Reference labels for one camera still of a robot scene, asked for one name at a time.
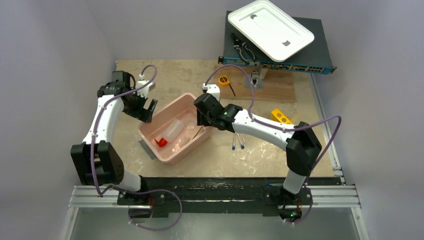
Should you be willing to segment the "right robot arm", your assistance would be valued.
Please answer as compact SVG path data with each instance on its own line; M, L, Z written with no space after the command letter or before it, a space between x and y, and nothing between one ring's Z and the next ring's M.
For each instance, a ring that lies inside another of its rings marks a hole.
M302 121L298 125L276 122L235 104L223 106L210 93L201 94L193 104L199 126L256 137L285 151L289 170L280 196L288 204L300 198L300 190L323 148L310 125Z

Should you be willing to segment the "yellow test tube rack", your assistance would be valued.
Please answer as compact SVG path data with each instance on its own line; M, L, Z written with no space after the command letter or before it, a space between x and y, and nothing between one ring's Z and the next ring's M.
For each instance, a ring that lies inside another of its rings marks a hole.
M292 124L292 121L278 108L271 111L270 119L283 124Z

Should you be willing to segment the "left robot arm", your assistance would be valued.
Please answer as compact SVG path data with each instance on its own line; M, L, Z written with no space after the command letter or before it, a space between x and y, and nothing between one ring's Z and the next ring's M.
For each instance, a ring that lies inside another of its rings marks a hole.
M126 71L113 71L112 80L97 91L97 108L87 135L80 144L70 149L70 155L80 182L96 187L102 196L101 186L130 192L129 197L138 205L146 203L149 191L143 178L125 170L124 163L112 141L121 113L143 123L150 123L158 101L152 99L148 108L148 94L155 88L153 79L139 80Z

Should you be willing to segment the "wooden stick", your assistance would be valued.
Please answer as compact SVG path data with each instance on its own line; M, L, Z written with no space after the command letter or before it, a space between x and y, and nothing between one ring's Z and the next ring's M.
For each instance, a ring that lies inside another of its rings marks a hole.
M198 131L195 133L195 135L192 137L192 139L194 139L202 130L203 130L203 126L201 126Z

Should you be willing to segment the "pink plastic bin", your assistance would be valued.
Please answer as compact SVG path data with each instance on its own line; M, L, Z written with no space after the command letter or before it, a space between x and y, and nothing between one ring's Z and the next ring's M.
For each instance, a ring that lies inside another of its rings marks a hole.
M144 146L164 164L174 164L192 152L196 147L206 141L212 134L212 127L203 127L203 130L193 139L201 126L197 125L197 109L194 106L196 97L192 93L184 93L159 110L150 123L140 123L138 132L144 141ZM162 132L174 119L181 120L183 130L176 139L164 147L159 147L155 139L159 139ZM188 120L196 122L193 130L186 129Z

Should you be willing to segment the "white squeeze bottle red cap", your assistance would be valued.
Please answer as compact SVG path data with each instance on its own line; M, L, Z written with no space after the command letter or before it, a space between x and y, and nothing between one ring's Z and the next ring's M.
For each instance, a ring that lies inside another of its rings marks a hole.
M155 142L158 147L165 147L168 143L173 142L184 129L184 124L179 119L174 119L172 123L161 133Z

